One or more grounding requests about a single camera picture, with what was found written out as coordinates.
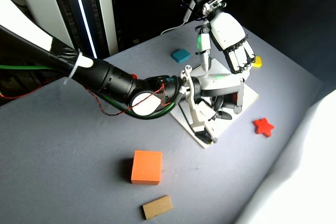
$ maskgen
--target orange block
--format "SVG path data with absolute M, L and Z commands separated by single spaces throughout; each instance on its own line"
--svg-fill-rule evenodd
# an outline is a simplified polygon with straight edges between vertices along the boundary
M 161 180 L 162 152 L 135 151 L 132 184 L 158 185 Z

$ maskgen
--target light strip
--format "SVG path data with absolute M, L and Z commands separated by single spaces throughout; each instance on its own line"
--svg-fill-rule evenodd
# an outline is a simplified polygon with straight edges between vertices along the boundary
M 93 45 L 93 41 L 92 41 L 92 37 L 91 37 L 88 21 L 86 20 L 86 15 L 85 15 L 85 12 L 84 12 L 84 7 L 83 7 L 82 0 L 78 0 L 78 4 L 79 4 L 80 12 L 82 13 L 82 17 L 83 17 L 83 21 L 84 21 L 86 32 L 87 32 L 88 37 L 89 37 L 89 41 L 90 41 L 91 49 L 92 49 L 92 52 L 93 52 L 93 56 L 95 58 L 97 58 L 97 54 L 96 54 L 96 50 L 95 50 L 94 45 Z

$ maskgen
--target yellow block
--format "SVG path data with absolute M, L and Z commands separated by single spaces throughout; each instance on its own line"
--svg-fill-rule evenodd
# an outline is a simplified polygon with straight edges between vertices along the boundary
M 261 68 L 263 65 L 261 57 L 260 56 L 256 56 L 256 62 L 252 63 L 252 66 L 255 68 Z

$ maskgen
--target red star-shaped block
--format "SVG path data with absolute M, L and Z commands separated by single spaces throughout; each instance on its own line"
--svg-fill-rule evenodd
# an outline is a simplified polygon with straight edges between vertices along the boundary
M 272 136 L 271 130 L 274 129 L 274 126 L 267 122 L 266 118 L 263 118 L 261 120 L 255 120 L 253 121 L 253 124 L 256 127 L 257 134 L 262 134 L 265 137 Z

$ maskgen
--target gray table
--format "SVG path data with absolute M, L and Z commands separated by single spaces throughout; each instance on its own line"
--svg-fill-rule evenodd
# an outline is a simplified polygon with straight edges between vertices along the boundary
M 108 61 L 139 78 L 178 74 L 171 53 L 196 50 L 196 23 Z M 56 81 L 0 107 L 0 223 L 141 223 L 141 205 L 170 195 L 174 209 L 146 223 L 230 223 L 254 193 L 314 100 L 320 81 L 250 34 L 264 65 L 248 79 L 259 99 L 204 150 L 170 116 L 103 115 L 79 84 Z M 214 49 L 212 56 L 224 63 Z M 188 62 L 199 65 L 198 57 Z M 116 111 L 106 105 L 109 111 Z M 275 125 L 266 139 L 252 121 Z M 134 150 L 163 152 L 158 186 L 130 184 Z

